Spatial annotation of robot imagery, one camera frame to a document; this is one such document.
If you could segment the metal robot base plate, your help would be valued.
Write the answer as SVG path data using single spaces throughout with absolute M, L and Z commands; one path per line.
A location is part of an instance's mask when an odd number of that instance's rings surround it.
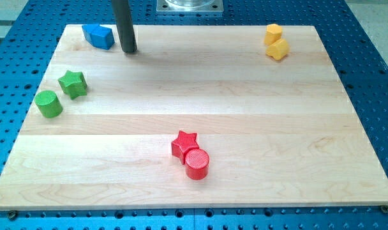
M 223 0 L 157 0 L 158 13 L 222 13 Z

